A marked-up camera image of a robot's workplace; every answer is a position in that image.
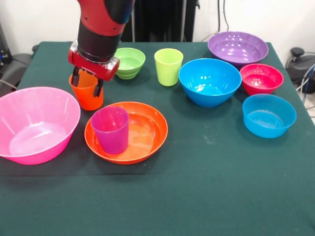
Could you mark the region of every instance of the blue bowl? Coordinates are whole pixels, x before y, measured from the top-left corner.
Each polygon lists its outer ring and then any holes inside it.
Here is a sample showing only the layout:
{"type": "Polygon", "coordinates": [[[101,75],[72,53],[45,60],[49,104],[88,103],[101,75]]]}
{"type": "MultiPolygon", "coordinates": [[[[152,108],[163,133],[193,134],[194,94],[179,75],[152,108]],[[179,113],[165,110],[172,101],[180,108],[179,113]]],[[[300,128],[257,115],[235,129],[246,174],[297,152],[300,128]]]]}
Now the blue bowl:
{"type": "Polygon", "coordinates": [[[179,81],[186,95],[197,105],[215,107],[228,100],[241,85],[240,72],[217,59],[196,59],[179,71],[179,81]]]}
{"type": "Polygon", "coordinates": [[[246,128],[262,138],[277,138],[296,121],[296,111],[284,99],[270,95],[250,96],[243,103],[246,128]]]}

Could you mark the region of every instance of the plate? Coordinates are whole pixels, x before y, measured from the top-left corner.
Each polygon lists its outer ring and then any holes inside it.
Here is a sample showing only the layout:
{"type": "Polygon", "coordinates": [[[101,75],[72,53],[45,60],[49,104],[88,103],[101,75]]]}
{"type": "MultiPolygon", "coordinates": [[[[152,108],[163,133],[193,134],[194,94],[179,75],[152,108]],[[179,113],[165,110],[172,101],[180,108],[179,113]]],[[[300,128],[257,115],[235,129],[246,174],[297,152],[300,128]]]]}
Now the plate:
{"type": "Polygon", "coordinates": [[[106,153],[99,144],[89,119],[84,137],[96,155],[116,164],[130,165],[146,160],[163,145],[168,126],[165,117],[157,109],[140,102],[119,102],[109,106],[122,107],[129,114],[128,147],[120,154],[106,153]]]}

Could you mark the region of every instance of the lime green cup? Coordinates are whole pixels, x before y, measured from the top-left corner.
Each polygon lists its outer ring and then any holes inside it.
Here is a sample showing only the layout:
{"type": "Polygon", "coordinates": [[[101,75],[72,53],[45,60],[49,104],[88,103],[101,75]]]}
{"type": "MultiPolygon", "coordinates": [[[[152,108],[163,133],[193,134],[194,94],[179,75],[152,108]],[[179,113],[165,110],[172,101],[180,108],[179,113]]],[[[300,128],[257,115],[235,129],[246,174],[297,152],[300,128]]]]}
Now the lime green cup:
{"type": "Polygon", "coordinates": [[[144,53],[135,48],[119,48],[115,57],[120,60],[116,75],[124,80],[134,78],[146,60],[144,53]]]}
{"type": "Polygon", "coordinates": [[[154,54],[157,67],[157,79],[161,85],[173,86],[178,82],[178,72],[184,55],[173,48],[164,48],[154,54]]]}

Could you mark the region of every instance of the white wall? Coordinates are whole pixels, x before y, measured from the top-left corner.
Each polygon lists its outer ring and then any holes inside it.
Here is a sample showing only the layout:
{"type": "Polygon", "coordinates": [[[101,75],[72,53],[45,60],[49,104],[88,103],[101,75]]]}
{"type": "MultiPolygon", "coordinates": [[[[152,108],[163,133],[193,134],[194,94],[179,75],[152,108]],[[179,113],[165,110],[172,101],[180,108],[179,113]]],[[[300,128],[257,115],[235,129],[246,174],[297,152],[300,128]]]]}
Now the white wall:
{"type": "Polygon", "coordinates": [[[0,0],[0,23],[12,54],[31,53],[41,41],[73,41],[79,22],[76,0],[0,0]]]}
{"type": "MultiPolygon", "coordinates": [[[[194,41],[218,30],[217,0],[199,1],[194,41]]],[[[271,42],[283,63],[292,47],[315,52],[315,0],[226,0],[225,12],[230,31],[248,32],[271,42]]],[[[221,31],[226,31],[223,14],[221,31]]]]}
{"type": "MultiPolygon", "coordinates": [[[[218,29],[217,0],[199,1],[194,41],[218,29]]],[[[314,12],[315,0],[226,0],[230,30],[272,42],[282,62],[293,46],[315,52],[314,12]]],[[[221,30],[225,30],[221,16],[221,30]]],[[[40,41],[74,40],[79,18],[76,0],[0,0],[0,22],[13,54],[30,53],[40,41]]]]}

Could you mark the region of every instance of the plastic bowl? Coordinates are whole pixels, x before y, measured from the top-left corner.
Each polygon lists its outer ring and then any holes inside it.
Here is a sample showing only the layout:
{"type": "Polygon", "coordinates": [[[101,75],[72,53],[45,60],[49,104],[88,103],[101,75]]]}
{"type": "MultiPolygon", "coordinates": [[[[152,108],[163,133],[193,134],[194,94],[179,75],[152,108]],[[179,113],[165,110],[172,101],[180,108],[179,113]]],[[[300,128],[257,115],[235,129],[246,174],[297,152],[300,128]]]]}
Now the plastic bowl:
{"type": "Polygon", "coordinates": [[[257,94],[244,101],[243,118],[250,132],[272,139],[283,135],[294,124],[296,111],[280,97],[257,94]]]}
{"type": "Polygon", "coordinates": [[[241,85],[240,72],[217,59],[192,60],[179,71],[186,95],[197,105],[215,107],[228,100],[241,85]]]}
{"type": "Polygon", "coordinates": [[[18,90],[0,98],[0,156],[41,164],[58,156],[80,119],[80,106],[69,93],[50,87],[18,90]]]}
{"type": "Polygon", "coordinates": [[[241,70],[242,84],[249,95],[272,93],[284,82],[284,76],[276,68],[263,64],[250,64],[241,70]]]}
{"type": "Polygon", "coordinates": [[[267,44],[257,36],[232,31],[211,37],[208,48],[214,56],[237,67],[259,62],[269,51],[267,44]]]}
{"type": "Polygon", "coordinates": [[[115,53],[115,57],[120,60],[116,75],[124,80],[134,78],[146,60],[145,54],[135,48],[119,48],[115,53]]]}

